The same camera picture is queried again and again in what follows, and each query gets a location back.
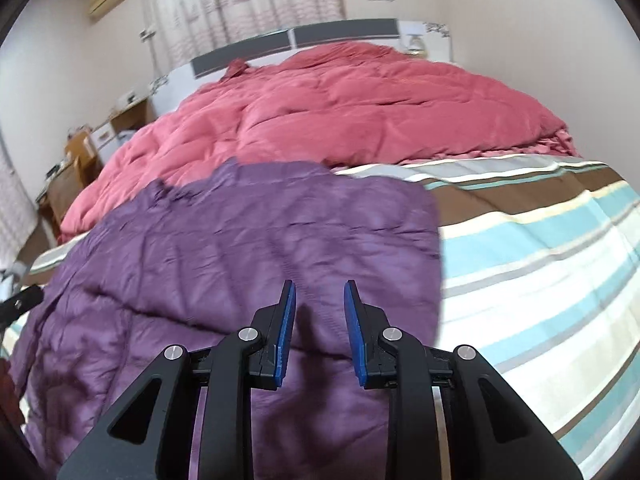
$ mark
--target purple quilt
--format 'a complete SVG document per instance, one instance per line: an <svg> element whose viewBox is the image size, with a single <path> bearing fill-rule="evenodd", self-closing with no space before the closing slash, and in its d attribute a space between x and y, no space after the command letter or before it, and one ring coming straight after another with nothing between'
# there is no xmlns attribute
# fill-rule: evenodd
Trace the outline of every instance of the purple quilt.
<svg viewBox="0 0 640 480"><path fill-rule="evenodd" d="M80 242L12 355L26 435L55 474L167 345L217 344L275 303L298 311L284 386L254 390L257 479L383 478L385 392L358 386L342 289L424 344L440 304L436 206L418 184L308 162L238 166L177 189L151 183Z"/></svg>

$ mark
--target red cloth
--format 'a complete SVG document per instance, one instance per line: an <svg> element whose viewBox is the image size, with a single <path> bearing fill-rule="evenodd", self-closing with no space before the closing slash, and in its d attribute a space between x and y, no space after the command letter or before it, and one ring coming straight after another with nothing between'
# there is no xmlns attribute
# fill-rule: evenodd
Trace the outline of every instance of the red cloth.
<svg viewBox="0 0 640 480"><path fill-rule="evenodd" d="M232 156L357 166L521 150L576 155L570 137L558 136L564 128L494 79L390 47L328 44L262 68L236 61L221 82L118 150L66 214L63 237L89 230L156 178L182 186Z"/></svg>

